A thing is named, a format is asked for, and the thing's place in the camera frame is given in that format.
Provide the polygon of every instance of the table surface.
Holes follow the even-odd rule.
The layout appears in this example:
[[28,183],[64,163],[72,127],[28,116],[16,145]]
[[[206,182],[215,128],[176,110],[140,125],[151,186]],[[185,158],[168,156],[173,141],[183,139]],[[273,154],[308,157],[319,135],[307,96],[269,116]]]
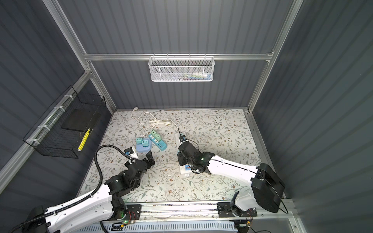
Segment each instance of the table surface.
[[[150,111],[156,118],[166,120],[171,118],[186,132],[187,137],[195,141],[201,152],[212,152],[225,159],[247,164],[259,165],[260,158],[256,149],[243,110],[167,110]],[[138,118],[144,111],[133,112]],[[102,145],[112,144],[124,150],[134,146],[135,138],[140,137],[146,123],[146,134],[150,134],[146,114],[140,120],[134,120],[130,111],[115,112],[105,132]],[[125,202],[170,202],[170,201],[207,201],[230,200],[236,191],[248,189],[245,184],[220,175],[207,173],[191,174],[189,177],[180,175],[177,160],[176,137],[177,128],[159,125],[154,127],[167,144],[167,149],[160,151],[152,145],[155,165],[144,174],[140,187],[123,196]],[[139,158],[145,158],[145,153],[138,153]],[[127,170],[127,161],[113,148],[102,148],[98,152],[98,162],[103,172],[104,180]],[[84,180],[79,195],[96,188],[98,172],[92,163]]]

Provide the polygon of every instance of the power strip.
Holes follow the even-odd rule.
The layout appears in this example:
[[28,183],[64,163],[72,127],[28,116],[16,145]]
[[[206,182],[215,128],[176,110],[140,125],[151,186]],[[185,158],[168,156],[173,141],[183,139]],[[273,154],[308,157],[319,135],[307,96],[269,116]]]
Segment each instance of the power strip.
[[[186,136],[186,133],[180,133],[181,136]],[[178,149],[178,154],[179,154],[179,146],[181,145],[181,141],[179,139],[180,137],[180,134],[179,133],[176,133],[175,134],[175,138],[176,138],[176,148]],[[188,164],[184,165],[184,166],[179,166],[180,167],[180,174],[183,175],[184,177],[188,177],[190,176],[190,174],[192,174],[192,170],[191,168],[189,167]]]
[[140,153],[146,153],[151,150],[151,140],[149,138],[144,138],[142,140],[147,140],[149,142],[149,145],[147,147],[144,147],[142,144],[136,144],[136,151]]
[[164,151],[167,148],[166,143],[163,140],[158,141],[153,135],[149,134],[150,140],[161,150]]

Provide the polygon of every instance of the black wire basket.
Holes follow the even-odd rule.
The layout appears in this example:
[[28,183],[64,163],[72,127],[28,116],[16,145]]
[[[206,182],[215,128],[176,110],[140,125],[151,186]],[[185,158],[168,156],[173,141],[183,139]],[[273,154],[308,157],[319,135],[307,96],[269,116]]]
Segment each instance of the black wire basket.
[[55,113],[45,124],[35,125],[32,129],[36,129],[36,133],[31,129],[23,141],[41,155],[78,158],[84,150],[82,140],[89,140],[89,134],[104,114],[105,98],[74,92],[61,106],[55,108]]

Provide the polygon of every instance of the white cable tray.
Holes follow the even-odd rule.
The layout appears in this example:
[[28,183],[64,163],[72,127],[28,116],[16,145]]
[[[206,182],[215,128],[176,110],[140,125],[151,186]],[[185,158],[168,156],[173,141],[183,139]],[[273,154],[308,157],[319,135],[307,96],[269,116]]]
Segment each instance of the white cable tray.
[[[136,222],[125,226],[121,230],[112,230],[113,223],[103,223],[106,230],[110,233],[139,233],[139,232],[237,232],[234,228],[234,222],[211,220],[211,221],[175,221],[175,222]],[[99,223],[94,223],[90,226],[83,227],[73,233],[101,233],[103,232]]]
[[158,60],[149,58],[149,69],[153,82],[211,82],[213,80],[214,57],[200,60]]

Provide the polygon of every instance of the cable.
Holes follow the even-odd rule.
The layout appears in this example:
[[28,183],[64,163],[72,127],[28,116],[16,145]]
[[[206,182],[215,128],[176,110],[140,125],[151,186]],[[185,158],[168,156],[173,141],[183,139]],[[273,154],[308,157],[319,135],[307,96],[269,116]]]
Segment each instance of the cable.
[[120,152],[122,155],[124,155],[126,158],[128,158],[128,159],[132,159],[132,160],[138,160],[138,159],[136,159],[136,158],[132,158],[132,157],[126,155],[123,151],[121,151],[121,150],[120,150],[118,147],[116,147],[116,146],[113,146],[113,145],[102,145],[102,146],[99,146],[99,147],[97,148],[95,154],[94,154],[94,158],[93,158],[93,159],[94,159],[94,163],[95,163],[95,165],[96,165],[96,168],[97,168],[97,171],[98,171],[98,175],[100,176],[100,178],[99,178],[99,181],[98,181],[98,185],[97,185],[97,187],[96,187],[96,188],[95,188],[95,189],[94,189],[94,190],[93,190],[89,195],[85,196],[84,198],[82,198],[82,199],[80,199],[80,200],[78,200],[78,201],[76,201],[76,202],[74,202],[74,203],[71,203],[70,205],[67,205],[67,206],[64,206],[64,207],[62,207],[62,208],[59,208],[59,209],[57,209],[57,210],[55,210],[55,211],[53,211],[53,212],[49,212],[49,213],[47,213],[47,214],[43,214],[43,215],[41,215],[41,216],[38,216],[38,217],[35,217],[35,218],[33,218],[33,219],[27,220],[27,221],[25,221],[25,222],[23,222],[23,223],[20,223],[20,224],[18,224],[17,226],[15,226],[12,230],[10,230],[9,233],[13,233],[13,232],[15,232],[18,228],[21,228],[21,227],[23,227],[23,226],[26,225],[26,224],[29,224],[29,223],[35,222],[35,221],[37,221],[37,220],[40,220],[40,219],[43,219],[43,218],[46,218],[46,217],[52,216],[52,215],[54,215],[54,214],[57,214],[57,213],[59,213],[59,212],[62,212],[62,211],[64,211],[64,210],[67,210],[67,209],[69,209],[69,208],[71,208],[71,207],[73,207],[73,206],[76,206],[76,205],[82,203],[83,201],[85,201],[85,200],[91,198],[91,196],[93,196],[93,195],[94,195],[94,194],[95,194],[95,193],[100,189],[100,187],[101,187],[101,185],[102,185],[103,176],[102,176],[102,171],[101,171],[101,169],[100,169],[100,165],[98,164],[98,161],[97,161],[97,153],[98,153],[98,151],[99,151],[101,148],[104,148],[104,147],[112,147],[112,148],[116,149],[117,151],[119,151],[119,152]]
[[271,183],[269,183],[268,180],[266,180],[263,176],[257,174],[256,172],[253,172],[253,171],[251,171],[251,170],[249,170],[249,171],[252,172],[252,173],[254,173],[254,174],[256,174],[256,175],[258,175],[258,176],[260,176],[263,180],[265,180],[265,181],[266,181],[266,182],[267,182],[267,183],[272,187],[272,189],[276,192],[277,196],[279,197],[279,199],[280,199],[282,205],[285,207],[286,212],[285,212],[283,209],[281,209],[280,206],[278,206],[279,209],[280,209],[282,212],[284,212],[284,213],[286,213],[286,214],[289,214],[289,211],[288,211],[288,209],[286,208],[285,204],[283,203],[282,198],[281,198],[280,195],[277,193],[277,191],[275,190],[275,188],[271,185]]
[[145,114],[150,114],[154,119],[149,119],[149,126],[151,127],[151,129],[150,130],[152,130],[155,126],[157,126],[157,125],[166,125],[166,126],[171,126],[172,124],[171,123],[173,123],[178,129],[179,129],[179,127],[175,124],[175,122],[173,122],[173,120],[170,118],[170,119],[168,119],[168,120],[159,120],[159,119],[157,119],[153,114],[151,114],[150,112],[144,112],[139,118],[137,118],[137,119],[135,119],[134,118],[134,116],[133,116],[133,112],[134,111],[137,111],[137,110],[139,110],[139,108],[138,107],[135,107],[132,111],[131,111],[131,117],[132,117],[132,119],[134,119],[134,120],[139,120],[140,118],[142,118],[142,116],[143,115],[145,115]]
[[198,146],[198,149],[197,150],[199,150],[200,149],[200,146],[195,142],[195,141],[193,141],[193,140],[190,140],[189,138],[187,138],[187,140],[188,141],[191,141],[191,142],[194,142],[197,146]]
[[257,231],[257,232],[256,232],[256,231],[253,229],[253,227],[250,226],[250,228],[253,230],[254,233],[259,233],[259,232],[269,232],[269,233],[272,233],[272,232],[270,232],[269,230],[260,230],[260,231]]
[[248,224],[250,227],[253,225],[252,223],[251,223],[251,221],[254,219],[254,218],[252,218],[252,219],[250,219],[250,221],[249,220],[247,220],[247,217],[245,216],[245,219],[246,219],[246,224]]
[[128,223],[131,223],[131,213],[134,214],[134,222],[135,222],[135,220],[136,220],[136,215],[135,215],[135,213],[132,212],[132,211],[128,211],[128,212],[129,212],[129,222],[128,222]]
[[104,224],[102,223],[102,221],[100,221],[100,226],[102,228],[102,230],[104,231],[104,233],[109,233],[106,228],[104,227]]

